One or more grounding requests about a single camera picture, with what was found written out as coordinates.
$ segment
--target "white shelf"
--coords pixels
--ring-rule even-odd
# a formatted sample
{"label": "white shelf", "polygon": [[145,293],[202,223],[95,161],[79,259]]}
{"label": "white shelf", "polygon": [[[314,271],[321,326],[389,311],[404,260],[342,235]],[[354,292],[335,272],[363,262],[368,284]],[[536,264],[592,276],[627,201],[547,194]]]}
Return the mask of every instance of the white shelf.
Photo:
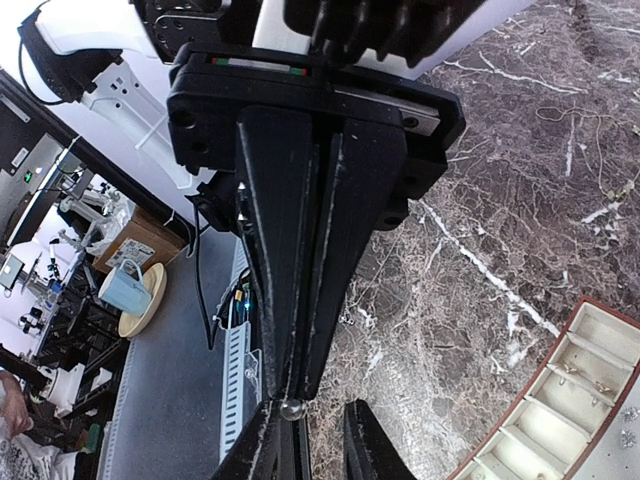
{"label": "white shelf", "polygon": [[578,425],[576,422],[574,422],[573,420],[568,419],[567,417],[562,415],[560,412],[557,412],[553,408],[551,408],[548,405],[542,403],[537,398],[526,396],[525,400],[527,402],[531,402],[532,404],[536,405],[538,408],[541,408],[542,410],[544,410],[545,412],[549,413],[550,415],[553,415],[555,418],[560,420],[562,423],[564,423],[567,426],[571,427],[573,430],[579,432],[580,435],[582,435],[587,442],[591,441],[591,434],[589,432],[587,432],[584,428],[582,428],[580,425]]}
{"label": "white shelf", "polygon": [[640,331],[595,305],[584,303],[569,331],[634,367],[640,360]]}
{"label": "white shelf", "polygon": [[567,382],[570,382],[573,385],[576,385],[582,390],[584,390],[586,393],[588,393],[594,398],[594,401],[602,402],[605,405],[612,408],[615,405],[611,397],[607,396],[605,393],[600,393],[592,382],[584,378],[579,373],[568,373],[564,370],[563,367],[560,367],[558,365],[553,365],[552,363],[547,365],[547,368],[552,370],[553,373],[555,373],[559,377],[564,378]]}
{"label": "white shelf", "polygon": [[541,463],[543,463],[547,468],[553,470],[553,473],[556,476],[562,477],[567,468],[567,464],[557,459],[544,447],[525,435],[518,427],[515,425],[508,425],[506,427],[500,427],[500,431],[522,447],[532,452]]}
{"label": "white shelf", "polygon": [[492,480],[522,480],[515,473],[509,470],[492,453],[487,453],[481,457],[476,457],[476,462],[484,466],[490,473]]}
{"label": "white shelf", "polygon": [[576,425],[589,432],[592,437],[600,428],[602,422],[611,411],[611,407],[600,401],[594,401],[594,396],[554,373],[550,368],[540,375],[536,388],[529,394],[552,410],[568,418]]}
{"label": "white shelf", "polygon": [[573,464],[588,445],[585,432],[576,430],[553,413],[529,401],[520,402],[505,425],[516,426],[567,466]]}
{"label": "white shelf", "polygon": [[574,332],[567,332],[567,338],[574,345],[586,350],[587,352],[592,353],[598,358],[601,358],[608,364],[613,365],[614,367],[617,367],[621,370],[625,370],[626,372],[629,372],[629,373],[633,372],[633,365],[631,363],[627,362],[626,360],[623,360],[622,358],[611,353],[610,351],[605,350],[602,347],[599,347],[598,345],[590,342],[586,338],[581,337],[579,334]]}

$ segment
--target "person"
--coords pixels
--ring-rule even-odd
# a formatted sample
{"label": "person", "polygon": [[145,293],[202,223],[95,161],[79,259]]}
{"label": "person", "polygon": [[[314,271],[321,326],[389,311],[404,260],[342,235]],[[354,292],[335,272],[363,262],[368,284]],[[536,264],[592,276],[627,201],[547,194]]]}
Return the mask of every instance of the person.
{"label": "person", "polygon": [[88,480],[87,455],[43,447],[24,432],[33,426],[22,388],[0,370],[0,480]]}

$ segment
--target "table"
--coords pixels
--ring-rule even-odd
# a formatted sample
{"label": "table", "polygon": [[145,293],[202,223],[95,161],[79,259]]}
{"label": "table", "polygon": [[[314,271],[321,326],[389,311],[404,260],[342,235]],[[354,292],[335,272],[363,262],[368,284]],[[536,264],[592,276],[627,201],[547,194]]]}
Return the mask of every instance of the table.
{"label": "table", "polygon": [[[237,240],[209,229],[201,241],[202,287],[215,313],[229,286]],[[207,349],[194,262],[167,266],[165,298],[132,340],[114,418],[105,436],[103,480],[209,478],[218,466],[224,335]]]}

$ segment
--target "blue mug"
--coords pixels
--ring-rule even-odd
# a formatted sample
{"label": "blue mug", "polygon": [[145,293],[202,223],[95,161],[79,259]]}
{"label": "blue mug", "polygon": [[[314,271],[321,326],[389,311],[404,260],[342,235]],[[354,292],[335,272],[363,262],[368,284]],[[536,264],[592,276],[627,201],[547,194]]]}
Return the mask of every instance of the blue mug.
{"label": "blue mug", "polygon": [[[124,266],[127,264],[135,267],[138,280],[125,271]],[[151,294],[144,286],[142,270],[136,262],[128,258],[107,275],[98,293],[98,298],[136,317],[144,315],[152,300]]]}

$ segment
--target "small metal part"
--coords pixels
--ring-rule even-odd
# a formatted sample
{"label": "small metal part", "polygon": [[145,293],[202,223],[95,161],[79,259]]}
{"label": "small metal part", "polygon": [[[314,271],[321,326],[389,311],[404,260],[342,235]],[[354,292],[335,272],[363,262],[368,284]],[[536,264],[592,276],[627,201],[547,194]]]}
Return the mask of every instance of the small metal part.
{"label": "small metal part", "polygon": [[20,107],[18,107],[2,93],[0,93],[0,102],[4,103],[7,108],[15,113],[16,116],[24,123],[29,123],[31,121],[31,117],[29,117],[29,115],[27,115]]}
{"label": "small metal part", "polygon": [[418,135],[429,137],[438,125],[440,125],[438,110],[433,107],[427,107],[408,100],[389,97],[375,92],[367,92],[343,86],[336,88],[336,92],[356,98],[376,100],[385,105],[397,107],[402,115],[404,128]]}
{"label": "small metal part", "polygon": [[338,319],[338,321],[340,323],[342,323],[343,325],[355,325],[356,321],[353,318],[353,315],[351,315],[351,313],[349,311],[344,311],[342,315],[340,315],[340,318]]}
{"label": "small metal part", "polygon": [[636,434],[630,430],[622,430],[620,432],[620,446],[623,449],[635,447],[638,443]]}
{"label": "small metal part", "polygon": [[282,402],[280,414],[289,422],[301,420],[307,414],[307,404],[296,399],[285,400]]}
{"label": "small metal part", "polygon": [[570,374],[580,373],[580,369],[574,367],[573,365],[569,365],[566,363],[562,363],[561,365],[564,368],[564,371],[567,373],[570,373]]}
{"label": "small metal part", "polygon": [[625,423],[635,422],[640,416],[640,411],[636,407],[627,407],[622,410],[622,420]]}
{"label": "small metal part", "polygon": [[600,382],[595,382],[596,390],[600,393],[610,393],[613,390]]}

